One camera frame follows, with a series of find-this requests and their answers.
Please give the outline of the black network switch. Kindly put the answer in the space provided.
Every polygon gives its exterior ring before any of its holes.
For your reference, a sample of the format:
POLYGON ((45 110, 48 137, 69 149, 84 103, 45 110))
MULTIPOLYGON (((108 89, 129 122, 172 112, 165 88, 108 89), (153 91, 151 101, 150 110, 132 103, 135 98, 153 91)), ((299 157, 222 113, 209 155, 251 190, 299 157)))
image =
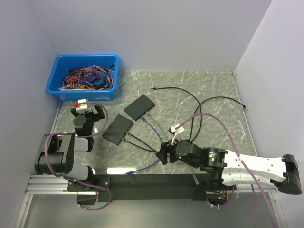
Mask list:
POLYGON ((115 145, 119 145, 132 125, 132 120, 118 114, 103 133, 103 138, 115 145))
POLYGON ((143 116, 147 111, 152 109, 155 103, 148 98, 146 95, 141 95, 131 104, 129 104, 124 111, 134 120, 137 121, 141 116, 143 116))

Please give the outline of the black ethernet cable long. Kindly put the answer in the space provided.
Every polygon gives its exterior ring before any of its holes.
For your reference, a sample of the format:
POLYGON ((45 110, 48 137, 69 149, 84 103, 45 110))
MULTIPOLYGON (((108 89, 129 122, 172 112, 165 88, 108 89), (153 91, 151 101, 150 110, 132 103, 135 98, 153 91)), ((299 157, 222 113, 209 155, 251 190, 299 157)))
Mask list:
MULTIPOLYGON (((224 98, 224 99, 232 100, 232 101, 238 103, 239 105, 241 105, 241 106, 243 107, 243 110, 246 110, 246 111, 249 110, 249 107, 247 107, 245 104, 243 104, 243 103, 241 103, 241 102, 239 102, 239 101, 237 101, 237 100, 235 100, 235 99, 233 99, 233 98, 226 97, 226 96, 215 96, 215 97, 210 97, 210 98, 205 99, 204 101, 202 101, 202 102, 200 103, 199 100, 196 98, 196 96, 194 96, 192 93, 190 93, 189 91, 187 91, 187 90, 185 90, 185 89, 182 89, 182 88, 178 88, 178 87, 152 87, 152 88, 151 88, 151 90, 162 90, 162 89, 179 89, 179 90, 184 91, 184 92, 188 93, 189 95, 191 95, 191 96, 197 101, 197 103, 199 104, 199 105, 197 106, 197 108, 196 108, 194 114, 196 114, 196 112, 197 112, 198 110, 200 110, 200 111, 202 112, 202 105, 203 105, 205 102, 207 102, 207 101, 209 101, 209 100, 211 100, 211 99, 217 99, 217 98, 224 98)), ((190 136, 189 136, 189 139, 190 139, 191 142, 193 142, 193 141, 196 139, 196 137, 198 136, 198 134, 199 134, 199 132, 200 132, 200 129, 201 129, 201 126, 202 126, 202 117, 200 118, 199 129, 198 129, 196 135, 194 136, 194 138, 191 139, 192 131, 193 131, 193 124, 194 124, 194 120, 192 120, 192 122, 191 122, 191 130, 190 130, 190 136)))

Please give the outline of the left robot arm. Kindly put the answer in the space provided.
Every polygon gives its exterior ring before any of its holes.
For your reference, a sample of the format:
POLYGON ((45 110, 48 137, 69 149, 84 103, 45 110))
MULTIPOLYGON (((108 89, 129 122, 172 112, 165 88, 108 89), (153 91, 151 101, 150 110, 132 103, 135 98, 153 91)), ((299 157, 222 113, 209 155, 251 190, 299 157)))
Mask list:
POLYGON ((94 123, 105 119, 108 113, 103 105, 79 100, 71 109, 74 116, 73 133, 52 133, 43 136, 34 169, 37 174, 54 175, 72 182, 89 191, 95 187, 92 168, 74 161, 76 152, 91 152, 94 145, 94 123))

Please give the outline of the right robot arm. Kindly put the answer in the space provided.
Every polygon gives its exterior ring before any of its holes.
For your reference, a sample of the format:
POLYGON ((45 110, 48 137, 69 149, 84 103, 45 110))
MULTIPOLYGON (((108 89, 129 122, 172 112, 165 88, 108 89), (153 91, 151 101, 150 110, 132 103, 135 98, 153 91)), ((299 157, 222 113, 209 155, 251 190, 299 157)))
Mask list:
POLYGON ((163 165, 181 161, 210 174, 209 185, 215 190, 243 184, 275 187, 289 195, 302 194, 298 164, 290 154, 276 158, 237 155, 230 150, 199 147, 189 140, 180 140, 161 143, 156 157, 163 165))

